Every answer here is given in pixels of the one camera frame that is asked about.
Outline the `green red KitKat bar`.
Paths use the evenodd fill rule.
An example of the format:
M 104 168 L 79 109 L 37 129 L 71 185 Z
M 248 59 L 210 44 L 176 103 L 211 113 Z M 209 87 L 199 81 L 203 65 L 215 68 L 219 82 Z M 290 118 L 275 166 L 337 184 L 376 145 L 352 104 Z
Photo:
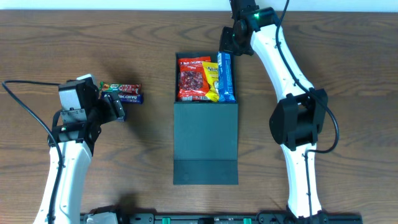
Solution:
M 132 85 L 132 84 L 101 82 L 100 90 L 107 92 L 123 92 L 123 93 L 131 93 L 134 95 L 139 95 L 141 90 L 141 84 Z

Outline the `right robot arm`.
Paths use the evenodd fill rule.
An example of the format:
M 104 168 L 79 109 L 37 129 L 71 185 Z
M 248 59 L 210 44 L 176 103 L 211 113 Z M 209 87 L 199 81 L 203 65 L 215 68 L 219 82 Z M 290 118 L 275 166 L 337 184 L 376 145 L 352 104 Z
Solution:
M 284 38 L 282 18 L 273 8 L 261 9 L 254 0 L 230 0 L 232 27 L 225 27 L 220 50 L 257 54 L 272 82 L 277 106 L 269 120 L 274 141 L 285 156 L 288 208 L 295 218 L 313 218 L 321 212 L 315 177 L 315 150 L 325 119 L 328 97 L 315 89 L 299 69 Z

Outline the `yellow Hacks candy bag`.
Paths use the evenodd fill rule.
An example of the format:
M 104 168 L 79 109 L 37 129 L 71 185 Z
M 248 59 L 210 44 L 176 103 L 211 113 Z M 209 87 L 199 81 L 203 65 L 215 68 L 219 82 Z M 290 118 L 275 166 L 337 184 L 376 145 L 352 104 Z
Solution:
M 218 93 L 218 64 L 213 62 L 202 62 L 202 66 L 209 85 L 209 91 L 205 96 L 212 102 L 218 102 L 220 98 Z

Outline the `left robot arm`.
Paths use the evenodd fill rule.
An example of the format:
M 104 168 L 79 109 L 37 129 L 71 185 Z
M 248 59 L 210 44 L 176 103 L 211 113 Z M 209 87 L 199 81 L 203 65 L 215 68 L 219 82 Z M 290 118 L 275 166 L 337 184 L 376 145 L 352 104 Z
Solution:
M 101 125 L 125 115 L 116 93 L 101 98 L 93 75 L 59 85 L 61 110 L 48 136 L 50 170 L 35 223 L 79 223 L 87 170 Z

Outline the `red Hacks candy bag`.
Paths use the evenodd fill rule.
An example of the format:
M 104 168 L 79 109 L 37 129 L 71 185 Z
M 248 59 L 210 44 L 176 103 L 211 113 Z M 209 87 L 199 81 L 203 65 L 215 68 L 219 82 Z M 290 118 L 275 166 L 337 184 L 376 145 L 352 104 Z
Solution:
M 178 95 L 181 96 L 205 96 L 209 91 L 209 85 L 203 70 L 202 62 L 211 62 L 210 56 L 196 58 L 180 58 L 178 78 Z

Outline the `dark green box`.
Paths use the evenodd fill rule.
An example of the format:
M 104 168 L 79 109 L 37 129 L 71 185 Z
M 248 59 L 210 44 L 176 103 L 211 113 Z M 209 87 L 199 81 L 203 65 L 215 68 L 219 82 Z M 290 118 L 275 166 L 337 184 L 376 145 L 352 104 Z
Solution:
M 239 103 L 174 101 L 175 185 L 237 185 Z

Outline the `blue Oreo wrapper pack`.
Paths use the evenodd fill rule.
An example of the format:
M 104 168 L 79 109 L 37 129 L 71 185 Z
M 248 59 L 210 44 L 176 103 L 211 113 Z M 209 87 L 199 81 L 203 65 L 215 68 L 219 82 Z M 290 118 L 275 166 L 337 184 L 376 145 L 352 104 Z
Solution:
M 226 52 L 218 52 L 217 59 L 219 101 L 235 103 L 231 56 Z

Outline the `small blue candy box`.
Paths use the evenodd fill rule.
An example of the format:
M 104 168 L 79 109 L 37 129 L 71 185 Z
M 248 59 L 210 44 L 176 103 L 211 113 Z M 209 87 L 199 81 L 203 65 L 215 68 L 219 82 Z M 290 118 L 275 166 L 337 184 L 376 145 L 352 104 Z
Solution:
M 122 116 L 118 117 L 117 121 L 125 122 L 125 120 L 126 120 L 126 112 L 124 111 L 124 114 Z

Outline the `blue Dairy Milk bar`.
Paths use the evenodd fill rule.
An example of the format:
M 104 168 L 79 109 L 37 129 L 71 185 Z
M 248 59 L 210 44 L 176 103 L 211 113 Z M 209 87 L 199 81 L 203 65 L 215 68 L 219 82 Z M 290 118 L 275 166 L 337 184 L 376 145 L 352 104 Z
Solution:
M 143 95 L 132 93 L 103 91 L 100 94 L 101 98 L 106 96 L 110 96 L 113 101 L 119 100 L 121 103 L 143 104 L 144 102 Z

